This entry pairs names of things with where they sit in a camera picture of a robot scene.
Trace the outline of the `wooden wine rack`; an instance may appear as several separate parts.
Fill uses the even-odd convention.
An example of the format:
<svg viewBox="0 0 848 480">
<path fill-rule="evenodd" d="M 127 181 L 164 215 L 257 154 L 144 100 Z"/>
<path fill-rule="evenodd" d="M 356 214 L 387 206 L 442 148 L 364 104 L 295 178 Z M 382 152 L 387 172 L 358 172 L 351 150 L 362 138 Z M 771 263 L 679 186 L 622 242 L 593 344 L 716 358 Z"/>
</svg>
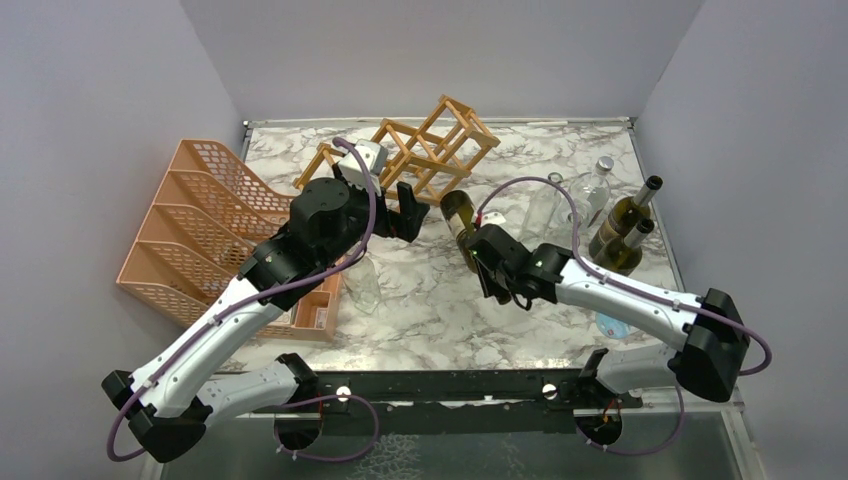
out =
<svg viewBox="0 0 848 480">
<path fill-rule="evenodd" d="M 369 140 L 388 151 L 377 175 L 386 196 L 396 200 L 395 185 L 405 182 L 433 206 L 501 143 L 472 107 L 447 95 L 420 125 L 385 118 Z"/>
</svg>

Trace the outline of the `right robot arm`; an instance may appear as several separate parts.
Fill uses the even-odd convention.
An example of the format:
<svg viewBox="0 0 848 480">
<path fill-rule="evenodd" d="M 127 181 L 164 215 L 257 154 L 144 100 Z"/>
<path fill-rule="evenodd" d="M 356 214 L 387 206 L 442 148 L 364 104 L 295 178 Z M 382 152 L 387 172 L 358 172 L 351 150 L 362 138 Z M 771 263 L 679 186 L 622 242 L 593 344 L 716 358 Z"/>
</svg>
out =
<svg viewBox="0 0 848 480">
<path fill-rule="evenodd" d="M 525 310 L 537 299 L 586 308 L 658 339 L 654 346 L 593 356 L 576 383 L 585 404 L 600 407 L 616 394 L 674 385 L 704 400 L 730 400 L 750 337 L 727 293 L 654 287 L 553 244 L 530 251 L 494 224 L 482 226 L 466 245 L 487 297 Z"/>
</svg>

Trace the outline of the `tall clear glass bottle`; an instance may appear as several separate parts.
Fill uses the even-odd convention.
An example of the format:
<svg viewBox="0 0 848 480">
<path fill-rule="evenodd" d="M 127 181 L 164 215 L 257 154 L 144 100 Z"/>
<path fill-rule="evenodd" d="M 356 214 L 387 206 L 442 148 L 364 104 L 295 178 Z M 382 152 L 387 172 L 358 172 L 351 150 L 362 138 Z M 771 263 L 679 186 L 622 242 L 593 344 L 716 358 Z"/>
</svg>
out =
<svg viewBox="0 0 848 480">
<path fill-rule="evenodd" d="M 582 229 L 582 213 L 578 211 L 576 214 L 570 210 L 562 209 L 556 215 L 557 224 L 553 231 L 555 243 L 571 253 L 574 253 L 579 247 L 574 246 L 574 238 L 580 236 Z"/>
</svg>

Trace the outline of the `dark green wine bottle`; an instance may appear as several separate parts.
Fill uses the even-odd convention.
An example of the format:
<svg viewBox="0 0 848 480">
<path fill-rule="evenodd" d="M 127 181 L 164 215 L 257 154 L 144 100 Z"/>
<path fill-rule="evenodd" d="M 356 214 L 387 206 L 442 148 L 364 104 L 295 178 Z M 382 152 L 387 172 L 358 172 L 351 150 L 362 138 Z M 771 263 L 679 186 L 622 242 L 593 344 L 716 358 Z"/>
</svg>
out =
<svg viewBox="0 0 848 480">
<path fill-rule="evenodd" d="M 466 244 L 469 236 L 476 230 L 476 210 L 471 198 L 463 190 L 453 190 L 442 196 L 439 206 L 466 266 L 472 273 L 477 274 L 477 264 Z"/>
</svg>

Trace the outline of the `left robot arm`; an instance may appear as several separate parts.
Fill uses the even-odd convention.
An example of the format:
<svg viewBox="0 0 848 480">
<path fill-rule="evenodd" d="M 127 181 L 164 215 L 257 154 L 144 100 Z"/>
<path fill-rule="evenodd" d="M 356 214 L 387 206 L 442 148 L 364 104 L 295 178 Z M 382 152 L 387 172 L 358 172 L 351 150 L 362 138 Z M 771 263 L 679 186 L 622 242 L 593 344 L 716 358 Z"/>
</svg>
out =
<svg viewBox="0 0 848 480">
<path fill-rule="evenodd" d="M 399 208 L 343 178 L 310 181 L 290 204 L 290 218 L 257 245 L 223 293 L 163 353 L 133 372 L 101 383 L 144 453 L 160 463 L 192 449 L 214 424 L 253 410 L 313 401 L 315 375 L 295 354 L 229 379 L 214 374 L 248 339 L 294 307 L 329 276 L 350 267 L 373 235 L 415 240 L 429 205 L 397 185 Z"/>
</svg>

